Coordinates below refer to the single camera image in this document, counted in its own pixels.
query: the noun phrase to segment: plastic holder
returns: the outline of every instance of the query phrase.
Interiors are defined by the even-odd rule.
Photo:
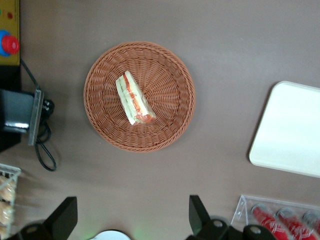
[[[257,204],[266,205],[274,214],[276,214],[280,209],[289,208],[301,221],[303,220],[305,213],[309,211],[320,211],[320,206],[241,195],[234,212],[231,225],[242,231],[246,225],[259,224],[252,215],[252,208]]]

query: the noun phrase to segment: wicker basket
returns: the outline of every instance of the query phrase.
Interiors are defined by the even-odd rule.
[[[122,107],[116,79],[130,71],[156,120],[132,126]],[[186,130],[195,108],[195,88],[184,63],[151,42],[126,42],[105,52],[84,86],[84,105],[94,129],[114,146],[132,152],[162,149]]]

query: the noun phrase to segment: black device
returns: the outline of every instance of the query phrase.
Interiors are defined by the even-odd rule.
[[[7,240],[67,240],[77,222],[77,198],[67,197],[43,223],[29,224]]]
[[[241,232],[221,219],[211,219],[198,195],[189,198],[189,223],[193,235],[186,240],[276,240],[260,225],[247,225]]]

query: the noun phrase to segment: white plate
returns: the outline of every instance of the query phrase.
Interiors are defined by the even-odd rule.
[[[275,85],[249,159],[257,166],[320,178],[320,89],[288,81]]]
[[[91,240],[131,240],[127,235],[120,231],[108,230],[99,233]]]

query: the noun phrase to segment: wrapped sandwich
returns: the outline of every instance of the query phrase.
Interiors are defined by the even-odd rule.
[[[129,71],[120,76],[115,85],[131,125],[146,124],[156,119],[155,113]]]

